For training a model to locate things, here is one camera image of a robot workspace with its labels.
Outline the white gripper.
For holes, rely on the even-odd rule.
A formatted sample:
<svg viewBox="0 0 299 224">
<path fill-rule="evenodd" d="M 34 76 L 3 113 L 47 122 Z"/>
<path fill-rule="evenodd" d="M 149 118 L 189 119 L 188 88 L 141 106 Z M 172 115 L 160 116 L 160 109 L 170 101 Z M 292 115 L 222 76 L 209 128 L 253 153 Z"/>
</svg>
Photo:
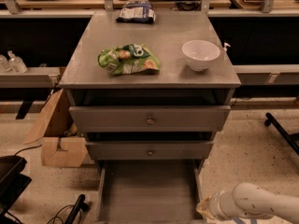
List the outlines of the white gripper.
<svg viewBox="0 0 299 224">
<path fill-rule="evenodd" d="M 206 218 L 220 221 L 230 220 L 236 212 L 235 201 L 231 191 L 218 191 L 205 197 L 196 205 L 196 211 Z"/>
</svg>

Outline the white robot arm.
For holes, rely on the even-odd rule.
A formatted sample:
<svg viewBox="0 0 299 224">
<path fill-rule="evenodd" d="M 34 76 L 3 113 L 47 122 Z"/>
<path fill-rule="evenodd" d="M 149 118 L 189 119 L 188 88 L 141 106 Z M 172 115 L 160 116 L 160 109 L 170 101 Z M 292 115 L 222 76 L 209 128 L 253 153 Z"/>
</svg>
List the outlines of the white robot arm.
<svg viewBox="0 0 299 224">
<path fill-rule="evenodd" d="M 280 217 L 299 224 L 299 198 L 280 195 L 251 183 L 240 183 L 231 191 L 218 191 L 207 196 L 196 206 L 204 217 L 219 221 L 237 217 L 269 219 Z"/>
</svg>

